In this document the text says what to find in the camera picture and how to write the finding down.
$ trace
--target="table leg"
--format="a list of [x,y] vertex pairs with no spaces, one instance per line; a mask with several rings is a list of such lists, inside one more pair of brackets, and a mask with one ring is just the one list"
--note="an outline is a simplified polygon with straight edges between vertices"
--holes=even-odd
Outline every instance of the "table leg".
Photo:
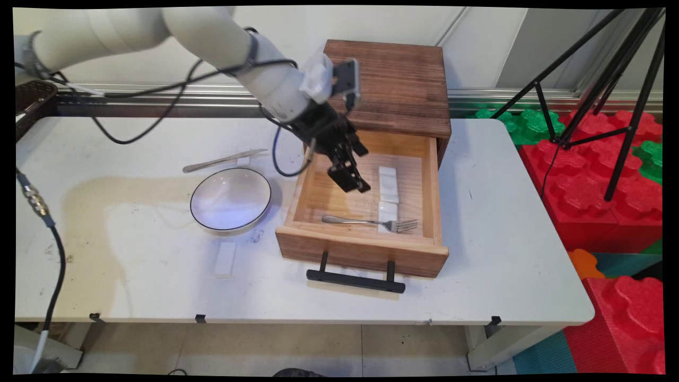
[[469,347],[467,353],[469,369],[488,370],[563,328],[563,326],[503,326],[490,338],[483,339],[485,337],[483,326],[465,327]]

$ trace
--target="table surface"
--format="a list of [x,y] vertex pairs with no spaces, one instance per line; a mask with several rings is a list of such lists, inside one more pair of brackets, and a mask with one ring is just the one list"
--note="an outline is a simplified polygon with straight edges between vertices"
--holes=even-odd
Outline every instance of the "table surface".
[[[131,137],[151,118],[102,118]],[[270,151],[252,158],[273,189],[265,217],[236,236],[194,221],[189,200],[210,174],[181,169],[236,152],[270,148],[260,119],[171,118],[120,146],[87,118],[45,118],[16,145],[17,165],[40,190],[67,253],[55,321],[572,325],[594,309],[504,126],[451,120],[439,170],[443,244],[450,256],[436,279],[396,275],[404,294],[306,280],[317,264],[284,259],[282,225],[296,178],[279,176]],[[301,164],[301,143],[283,132],[283,170]],[[222,243],[236,243],[230,278],[216,278]],[[40,321],[58,274],[50,231],[16,187],[15,319]],[[328,271],[384,278],[338,266]]]

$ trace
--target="fork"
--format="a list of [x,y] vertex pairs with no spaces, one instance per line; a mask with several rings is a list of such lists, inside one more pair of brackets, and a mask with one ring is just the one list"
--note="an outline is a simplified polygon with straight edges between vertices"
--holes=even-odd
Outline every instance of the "fork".
[[334,215],[324,215],[321,220],[324,223],[371,223],[381,224],[383,227],[391,232],[405,232],[418,227],[418,220],[403,220],[398,222],[396,220],[389,220],[388,222],[379,222],[377,220],[360,220],[360,219],[346,219]]

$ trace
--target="wooden cabinet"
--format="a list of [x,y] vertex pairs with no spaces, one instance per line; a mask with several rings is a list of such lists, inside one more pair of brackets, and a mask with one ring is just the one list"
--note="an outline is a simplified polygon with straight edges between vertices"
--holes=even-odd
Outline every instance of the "wooden cabinet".
[[[441,49],[427,46],[328,41],[335,64],[356,58],[361,68],[361,100],[350,119],[369,154],[356,156],[357,168],[372,187],[344,192],[327,175],[328,158],[315,156],[298,180],[284,226],[276,229],[286,258],[436,277],[448,248],[441,244],[438,166],[450,136]],[[341,97],[332,103],[344,109]],[[327,224],[324,214],[378,219],[379,166],[397,170],[399,219],[420,225],[404,233],[378,232],[373,224]]]

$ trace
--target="black drawer handle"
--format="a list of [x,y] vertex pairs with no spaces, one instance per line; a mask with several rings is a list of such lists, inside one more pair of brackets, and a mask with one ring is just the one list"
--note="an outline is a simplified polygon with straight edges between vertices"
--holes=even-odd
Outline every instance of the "black drawer handle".
[[367,277],[343,275],[341,273],[326,272],[325,264],[327,262],[328,262],[328,251],[325,251],[323,252],[323,258],[320,261],[320,269],[318,271],[314,269],[307,269],[306,278],[309,280],[321,281],[324,283],[349,285],[359,288],[382,290],[385,292],[392,293],[405,292],[404,283],[394,282],[394,272],[396,271],[396,263],[391,260],[386,263],[386,281],[369,279]]

